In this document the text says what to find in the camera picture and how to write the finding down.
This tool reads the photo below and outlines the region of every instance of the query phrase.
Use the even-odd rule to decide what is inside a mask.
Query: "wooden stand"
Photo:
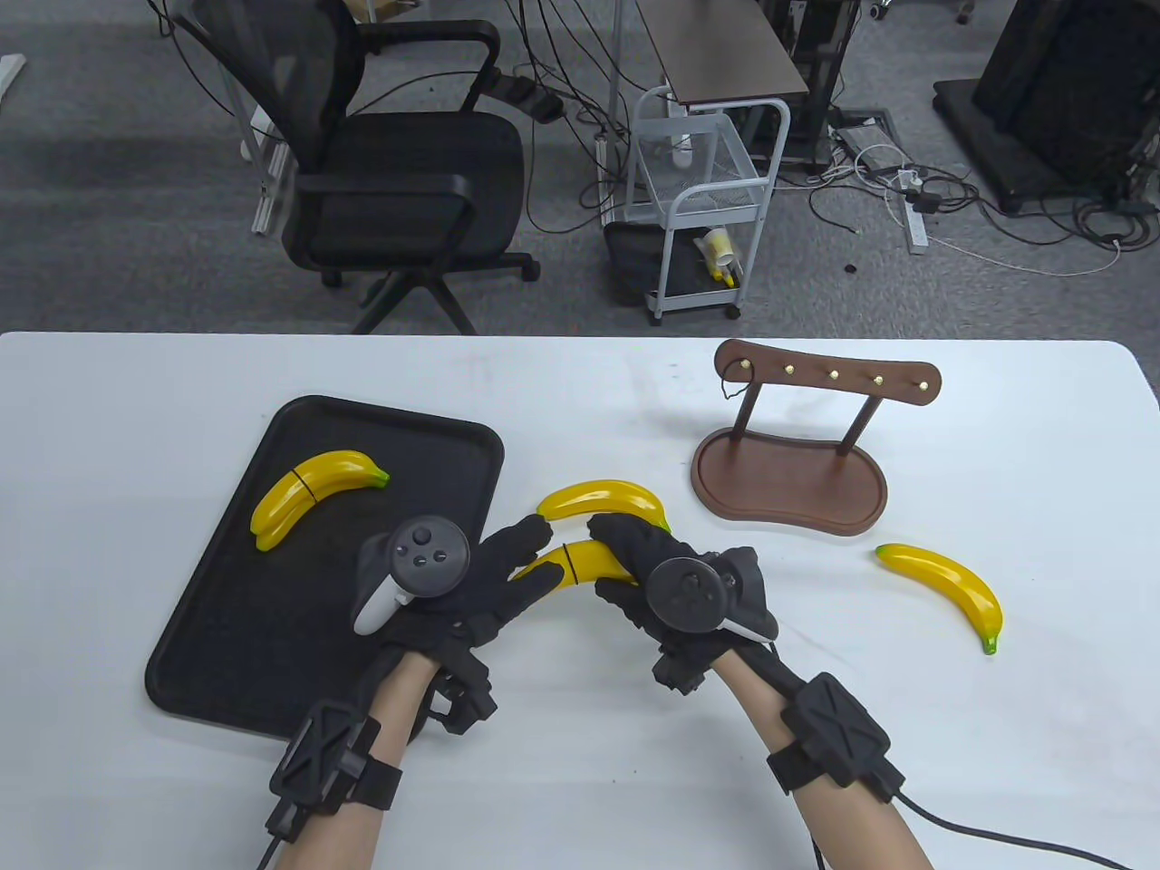
[[[693,488],[726,520],[804,525],[858,535],[886,507],[886,478],[857,447],[883,399],[929,405],[942,389],[930,363],[819,356],[731,339],[717,348],[717,374],[747,384],[737,421],[715,432],[693,457]],[[862,409],[841,441],[788,438],[748,430],[763,384],[862,393]]]

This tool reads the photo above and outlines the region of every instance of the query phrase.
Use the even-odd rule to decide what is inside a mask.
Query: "string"
[[[728,365],[726,365],[726,367],[725,367],[725,372],[726,372],[726,375],[728,374],[728,370],[730,370],[730,368],[731,368],[732,365],[735,365],[735,364],[737,364],[737,363],[739,363],[739,362],[741,362],[741,361],[740,361],[740,360],[734,360],[734,361],[733,361],[733,362],[731,362],[731,363],[730,363]],[[748,369],[746,369],[746,371],[748,371],[748,372],[749,372],[749,379],[748,379],[748,380],[746,380],[746,382],[745,382],[745,385],[744,385],[744,386],[741,386],[741,387],[740,387],[740,389],[739,389],[739,390],[738,390],[737,392],[732,392],[732,393],[731,393],[731,392],[730,392],[730,391],[728,391],[728,390],[726,389],[726,386],[725,386],[725,383],[726,383],[726,382],[725,382],[725,375],[722,375],[722,396],[724,396],[724,397],[725,397],[725,401],[728,401],[730,399],[735,399],[735,398],[737,398],[738,396],[740,396],[741,393],[744,393],[744,392],[745,392],[746,390],[748,390],[748,389],[749,389],[749,384],[752,384],[752,383],[753,383],[753,364],[752,364],[752,363],[751,363],[749,368],[748,368]]]

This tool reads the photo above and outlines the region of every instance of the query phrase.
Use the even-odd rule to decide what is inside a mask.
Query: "chair armrest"
[[[307,195],[339,196],[454,196],[474,210],[471,182],[454,174],[298,175],[295,189]]]
[[[360,24],[365,51],[378,53],[389,45],[408,42],[479,42],[487,46],[487,59],[479,67],[476,80],[471,84],[467,97],[459,107],[461,111],[476,108],[484,85],[491,79],[492,70],[500,57],[500,31],[488,21],[398,21],[375,24]]]

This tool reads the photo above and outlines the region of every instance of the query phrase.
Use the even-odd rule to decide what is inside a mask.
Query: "wooden base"
[[[838,455],[836,441],[786,438],[720,429],[693,457],[693,488],[726,520],[804,525],[860,535],[886,507],[886,478],[865,451]]]

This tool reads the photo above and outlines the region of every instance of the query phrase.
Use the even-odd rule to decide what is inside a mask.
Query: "banana bunch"
[[[386,486],[391,476],[357,450],[331,450],[296,465],[266,493],[249,519],[258,549],[273,550],[314,505],[335,493]]]
[[[645,487],[628,480],[588,480],[565,487],[539,502],[536,513],[550,522],[580,514],[632,514],[665,531],[669,530],[660,499]],[[564,568],[564,579],[557,589],[594,583],[601,578],[633,582],[632,575],[616,560],[612,551],[597,541],[558,546],[541,556],[514,579],[519,580],[532,568],[549,563]]]

